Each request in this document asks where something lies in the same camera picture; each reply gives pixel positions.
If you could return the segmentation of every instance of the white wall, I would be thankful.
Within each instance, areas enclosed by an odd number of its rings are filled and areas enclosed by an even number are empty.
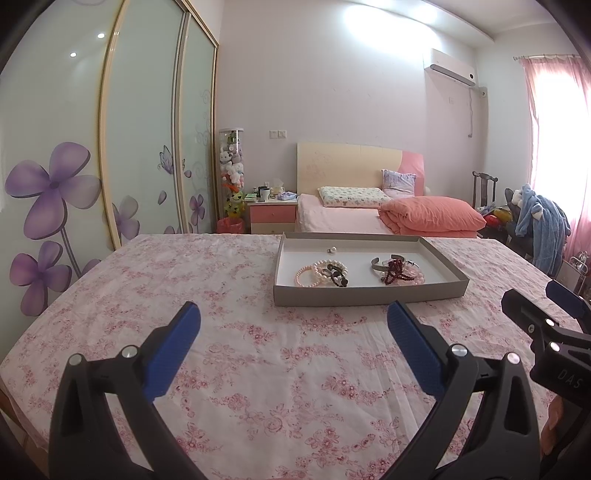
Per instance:
[[[497,192],[526,183],[531,162],[531,117],[523,68],[513,56],[576,53],[558,24],[516,28],[478,50],[478,78],[488,88],[484,171],[499,177]]]
[[[220,40],[225,0],[189,0],[216,40]]]
[[[429,47],[475,66],[471,48],[370,7],[226,0],[217,125],[245,129],[246,187],[279,177],[294,190],[297,142],[340,142],[422,153],[434,194],[471,199],[480,100],[470,139],[469,91],[425,73]],[[272,129],[287,130],[287,140],[270,140]]]

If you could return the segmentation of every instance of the blue gripper pad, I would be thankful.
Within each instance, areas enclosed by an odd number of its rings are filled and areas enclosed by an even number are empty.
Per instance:
[[[201,313],[187,302],[170,322],[166,337],[144,370],[144,395],[148,401],[164,395],[201,328]]]
[[[585,315],[584,300],[555,280],[546,285],[546,296],[574,319],[580,320]]]
[[[388,307],[388,328],[423,391],[435,397],[435,400],[441,400],[445,393],[443,366],[397,301]]]

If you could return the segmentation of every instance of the floral tablecloth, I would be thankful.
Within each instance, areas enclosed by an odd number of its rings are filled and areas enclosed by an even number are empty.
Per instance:
[[[0,367],[29,434],[47,445],[67,358],[116,355],[167,324],[186,300],[202,328],[166,396],[155,405],[187,454],[211,479],[290,476],[377,480],[433,405],[386,326],[386,307],[275,307],[278,236],[140,235],[60,296]],[[567,327],[544,294],[548,278],[496,241],[430,239],[468,277],[464,297],[411,304],[449,342],[527,368],[528,337],[501,312],[517,288]],[[553,398],[533,384],[540,425]],[[122,439],[145,463],[117,402]],[[469,407],[449,456],[462,447]]]

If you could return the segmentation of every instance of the cream headboard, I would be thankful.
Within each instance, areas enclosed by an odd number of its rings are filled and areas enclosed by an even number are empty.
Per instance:
[[[298,143],[297,191],[317,195],[332,187],[382,187],[382,169],[397,171],[402,150],[334,143]]]

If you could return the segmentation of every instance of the blue plush bathrobe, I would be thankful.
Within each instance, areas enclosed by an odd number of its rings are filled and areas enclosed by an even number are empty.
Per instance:
[[[534,222],[534,260],[536,268],[553,277],[562,263],[562,250],[570,235],[569,221],[564,212],[552,200],[536,195],[529,184],[523,186],[523,206],[515,228],[517,236],[525,236],[530,222]],[[536,220],[533,213],[542,211]]]

